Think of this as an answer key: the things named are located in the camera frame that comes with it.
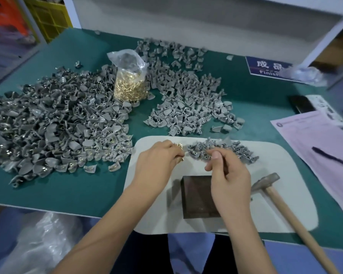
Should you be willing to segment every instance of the transparent plastic bag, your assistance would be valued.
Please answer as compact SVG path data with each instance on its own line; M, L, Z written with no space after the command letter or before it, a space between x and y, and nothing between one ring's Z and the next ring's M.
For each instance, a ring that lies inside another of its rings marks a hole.
M302 67L300 65L283 68L278 72L283 78L293 79L315 87L326 87L328 82L319 69L310 66Z
M114 97L120 101L139 101L147 97L145 79L148 64L131 49L107 53L117 66Z
M82 236L82 224L76 216L28 213L0 274L49 274Z

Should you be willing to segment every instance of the white board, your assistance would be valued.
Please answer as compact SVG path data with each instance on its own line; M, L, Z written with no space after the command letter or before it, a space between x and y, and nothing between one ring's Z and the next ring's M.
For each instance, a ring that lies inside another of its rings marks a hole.
M136 161L142 151L149 149L155 142L169 139L184 145L205 138L149 136L141 138L133 148L124 188L134 177ZM318 225L316 207L300 172L292 157L281 146L261 141L241 141L243 145L260 157L256 163L247 166L252 184L260 178L276 172L280 180L273 186L281 194L293 213L307 230ZM186 153L184 161L173 170L163 192L140 220L135 231L142 234L187 233L187 232L226 232L221 218L183 219L180 180L183 176L211 175L204 170L206 163L195 160ZM251 214L259 232L289 233L291 226L283 218L271 200L262 192L252 194Z

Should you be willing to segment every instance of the green tabletop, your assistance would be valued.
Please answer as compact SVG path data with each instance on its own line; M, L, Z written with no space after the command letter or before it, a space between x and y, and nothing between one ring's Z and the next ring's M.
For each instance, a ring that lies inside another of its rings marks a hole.
M19 91L18 85L34 83L42 76L50 76L55 67L74 69L77 60L84 65L82 69L100 69L103 64L110 64L107 52L135 49L137 40L127 36L108 33L96 35L94 31L68 29L4 81L0 85L0 95L5 91ZM343 211L270 123L270 120L294 114L287 95L323 94L324 89L252 76L244 57L234 56L229 61L226 56L224 53L207 52L202 73L222 77L221 88L228 94L226 100L232 101L233 112L246 120L244 127L233 134L233 139L267 141L285 148L298 166L317 208L319 226L311 232L312 235L322 246L343 249ZM127 124L129 134L133 134L134 144L142 137L166 135L168 132L167 127L153 129L143 123L151 109L161 102L160 94L156 92L155 95L154 100L142 101L130 113ZM210 121L203 126L201 137L213 137L210 128L216 125L215 122ZM26 182L17 189L8 185L14 175L0 169L0 204L102 217L123 191L128 162L129 158L119 171L112 173L107 169L108 162L100 162L95 174L88 174L83 169L74 174L54 172L46 178ZM301 242L293 233L260 235L263 239Z

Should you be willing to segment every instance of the person's leg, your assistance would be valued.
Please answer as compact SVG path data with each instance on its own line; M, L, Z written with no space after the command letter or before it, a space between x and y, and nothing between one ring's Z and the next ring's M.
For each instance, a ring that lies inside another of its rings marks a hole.
M167 235L143 235L133 231L111 273L173 274Z
M228 236L216 235L211 252L202 274L236 273L238 274L233 247Z

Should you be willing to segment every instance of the sign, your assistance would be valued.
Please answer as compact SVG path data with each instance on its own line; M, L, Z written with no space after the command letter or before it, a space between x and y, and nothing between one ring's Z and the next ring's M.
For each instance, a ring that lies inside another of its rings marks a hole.
M277 74L282 68L288 68L292 64L283 61L271 61L270 59L262 59L255 57L245 57L247 60L249 72L251 75L270 77L286 81L300 82L288 78L279 77Z

